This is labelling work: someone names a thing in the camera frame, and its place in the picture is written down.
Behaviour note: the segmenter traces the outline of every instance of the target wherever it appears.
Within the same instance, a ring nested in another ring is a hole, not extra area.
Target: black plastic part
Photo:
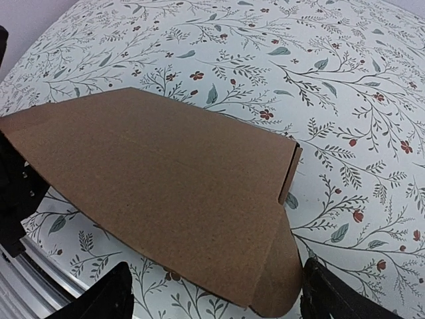
[[[303,319],[402,319],[360,295],[314,258],[305,263],[304,276]]]
[[[48,183],[0,134],[0,245],[16,257],[25,251],[20,239],[26,235],[21,221],[39,207]]]
[[[5,56],[8,37],[9,33],[0,25],[0,66],[3,62],[3,57]]]
[[[134,307],[131,282],[128,264],[121,262],[80,298],[47,319],[131,319]]]

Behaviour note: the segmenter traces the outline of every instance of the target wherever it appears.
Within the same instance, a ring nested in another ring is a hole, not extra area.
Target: cardboard edge
[[[287,314],[301,291],[303,268],[289,229],[284,211],[250,305],[255,313],[265,318]]]
[[[299,144],[297,143],[297,146],[294,150],[294,154],[292,156],[290,168],[285,176],[285,181],[282,186],[282,190],[280,191],[278,202],[279,204],[283,205],[285,203],[286,197],[288,196],[292,180],[294,179],[295,172],[297,170],[299,158],[301,157],[303,149],[299,147]]]

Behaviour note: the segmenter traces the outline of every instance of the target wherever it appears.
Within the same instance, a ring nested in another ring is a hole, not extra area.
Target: brown cardboard
[[[282,316],[298,297],[282,206],[301,153],[294,141],[132,88],[18,112],[0,130],[139,253],[262,316]]]

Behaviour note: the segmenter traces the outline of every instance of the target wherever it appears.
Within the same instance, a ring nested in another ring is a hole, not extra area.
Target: white patterned surface
[[[424,28],[377,0],[80,0],[0,85],[1,114],[134,86],[294,138],[304,152],[286,208],[303,260],[425,318]],[[257,317],[145,260],[54,191],[25,227],[88,284],[128,261],[141,318]]]

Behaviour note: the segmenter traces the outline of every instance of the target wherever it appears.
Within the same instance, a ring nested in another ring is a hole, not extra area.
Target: white background
[[[387,0],[425,17],[425,0]],[[77,0],[0,0],[0,25],[9,31],[0,81],[32,43]]]

